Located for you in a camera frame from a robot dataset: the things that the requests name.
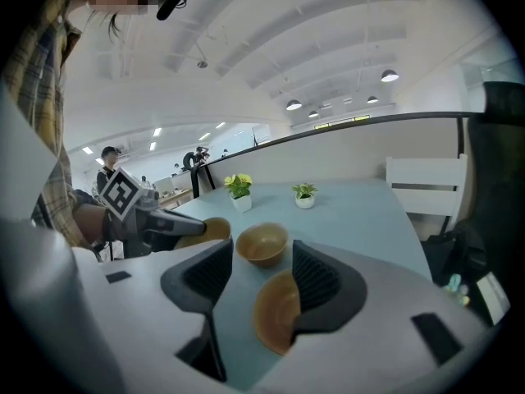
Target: black and white square marker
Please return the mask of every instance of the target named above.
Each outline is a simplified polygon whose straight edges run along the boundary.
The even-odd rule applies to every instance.
[[[140,184],[118,168],[102,190],[100,198],[119,220],[124,221],[142,193]]]

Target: green plant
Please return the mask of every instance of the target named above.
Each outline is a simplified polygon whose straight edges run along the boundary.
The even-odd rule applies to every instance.
[[[292,190],[295,191],[296,199],[309,199],[313,197],[313,193],[318,191],[312,184],[306,183],[293,186]]]
[[[250,195],[249,187],[252,186],[252,178],[246,174],[227,176],[224,179],[224,184],[228,191],[230,191],[232,199],[240,199],[241,197]]]

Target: brown bowl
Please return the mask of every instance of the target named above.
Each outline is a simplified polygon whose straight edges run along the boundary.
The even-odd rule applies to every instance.
[[[284,355],[291,347],[294,321],[300,314],[299,289],[291,269],[276,274],[255,300],[253,325],[257,337],[268,349]]]
[[[175,249],[186,248],[192,245],[214,240],[227,240],[231,236],[230,223],[223,218],[210,218],[204,221],[206,231],[202,235],[183,236],[175,245]]]
[[[259,267],[278,264],[288,244],[288,232],[277,223],[259,223],[246,229],[237,238],[235,249],[243,259]]]

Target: black cap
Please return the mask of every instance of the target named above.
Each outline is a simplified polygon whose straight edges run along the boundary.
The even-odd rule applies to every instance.
[[[114,148],[112,146],[107,146],[106,148],[104,148],[104,150],[102,151],[102,154],[100,155],[100,157],[102,159],[104,159],[106,156],[108,156],[111,152],[115,152],[116,154],[120,154],[121,151],[117,148]]]

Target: plaid shirt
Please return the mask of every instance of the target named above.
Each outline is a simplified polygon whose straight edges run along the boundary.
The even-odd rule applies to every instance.
[[[33,220],[59,231],[71,246],[90,248],[73,219],[79,201],[72,192],[69,158],[62,143],[62,67],[80,38],[80,32],[66,21],[70,2],[46,0],[22,34],[2,77],[13,101],[57,157]]]

